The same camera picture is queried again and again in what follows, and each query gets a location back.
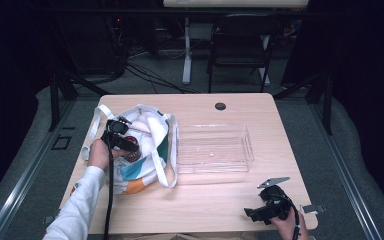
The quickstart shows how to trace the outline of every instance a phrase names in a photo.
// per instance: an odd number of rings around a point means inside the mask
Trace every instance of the clear plastic container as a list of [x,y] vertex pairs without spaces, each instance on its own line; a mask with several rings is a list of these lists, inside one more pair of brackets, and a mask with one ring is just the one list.
[[245,125],[179,127],[179,173],[247,172],[253,160]]

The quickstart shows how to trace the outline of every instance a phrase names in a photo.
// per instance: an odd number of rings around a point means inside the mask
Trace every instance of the hand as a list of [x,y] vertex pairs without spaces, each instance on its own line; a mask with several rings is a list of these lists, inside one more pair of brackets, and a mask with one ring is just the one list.
[[[127,154],[124,150],[112,150],[114,158]],[[96,139],[90,146],[88,166],[99,167],[102,170],[107,170],[109,167],[108,147],[101,139]]]
[[[301,227],[299,231],[301,235],[298,235],[298,239],[308,240],[308,230],[307,226],[305,225],[304,216],[300,211],[298,211],[298,216],[299,225]],[[270,219],[270,221],[277,227],[277,230],[279,231],[279,234],[283,240],[291,240],[293,238],[295,230],[295,212],[292,207],[289,209],[288,217],[285,220],[274,217]]]

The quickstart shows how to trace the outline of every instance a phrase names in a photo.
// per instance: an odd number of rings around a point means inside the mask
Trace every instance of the bag strap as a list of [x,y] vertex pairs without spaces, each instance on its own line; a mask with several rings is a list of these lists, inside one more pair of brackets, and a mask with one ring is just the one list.
[[101,104],[95,108],[93,112],[92,126],[88,136],[86,137],[86,144],[82,147],[81,150],[81,156],[83,160],[89,160],[90,145],[93,143],[93,140],[95,140],[96,134],[98,132],[99,123],[101,122],[101,112],[105,114],[107,119],[113,119],[115,117],[114,114],[111,113],[111,110],[104,104]]
[[170,164],[171,168],[173,169],[174,172],[174,179],[173,182],[169,185],[167,181],[167,177],[164,172],[164,168],[161,165],[161,160],[160,156],[158,154],[157,149],[154,149],[151,154],[152,154],[152,160],[155,165],[155,169],[157,171],[157,176],[158,176],[158,181],[160,182],[161,185],[167,188],[173,188],[176,186],[177,183],[177,143],[178,143],[178,135],[179,135],[179,124],[177,123],[177,119],[174,115],[172,114],[164,114],[163,117],[169,121],[172,124],[172,140],[171,140],[171,151],[170,151]]

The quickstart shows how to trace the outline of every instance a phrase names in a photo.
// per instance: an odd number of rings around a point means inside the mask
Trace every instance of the chair seat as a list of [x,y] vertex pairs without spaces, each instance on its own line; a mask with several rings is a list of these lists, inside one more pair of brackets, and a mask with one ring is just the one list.
[[222,35],[214,43],[215,66],[264,67],[268,61],[259,36]]

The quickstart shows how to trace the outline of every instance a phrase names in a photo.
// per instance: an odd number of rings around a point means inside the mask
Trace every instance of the gray carpet floor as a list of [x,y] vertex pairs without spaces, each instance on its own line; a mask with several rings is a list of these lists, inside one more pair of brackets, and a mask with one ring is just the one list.
[[[275,54],[269,71],[269,93],[281,91],[280,81],[290,49],[280,49]],[[183,74],[183,56],[178,52],[162,52],[160,58],[148,54],[138,55],[129,59],[129,67],[146,67],[157,73],[161,78],[181,88],[194,89],[198,92],[207,91],[208,76],[206,74],[206,52],[195,51],[192,64],[192,83],[188,86],[181,84]],[[249,76],[249,71],[221,71],[216,81],[228,79],[230,87],[217,85],[216,92],[258,92],[258,74]],[[246,80],[242,86],[238,80]],[[179,93],[173,88],[151,84],[146,80],[126,71],[119,79],[99,84],[101,88],[115,94],[158,94]],[[51,112],[49,89],[46,88],[37,97],[39,109],[32,127],[26,136],[23,146],[8,170],[0,185],[0,211],[5,206],[18,180],[25,174],[26,166],[37,159],[44,159],[36,166],[37,175],[31,176],[34,181],[27,186],[25,196],[21,197],[16,211],[1,226],[0,239],[41,239],[47,227],[43,220],[53,216],[58,210],[66,184],[77,159],[78,153],[86,135],[93,109],[99,96],[83,86],[76,85],[80,94],[77,101],[71,102],[61,98],[63,118],[53,133],[47,130],[50,126]],[[365,170],[360,154],[359,139],[352,121],[340,103],[334,101],[332,111],[333,136],[324,134],[318,126],[319,116],[314,115],[317,106],[307,105],[303,100],[305,90],[294,94],[292,98],[276,101],[282,122],[294,151],[298,166],[301,170],[308,193],[313,203],[323,204],[326,212],[319,214],[319,226],[311,231],[316,239],[370,239],[361,225],[356,210],[350,201],[349,194],[341,181],[335,165],[335,156],[326,138],[332,139],[350,173],[355,180],[360,193],[365,200],[367,210],[373,217],[380,235],[384,238],[384,197]],[[63,141],[70,139],[66,149],[59,149]],[[100,239],[101,236],[90,236],[90,239]],[[262,232],[259,239],[280,239],[277,232]]]

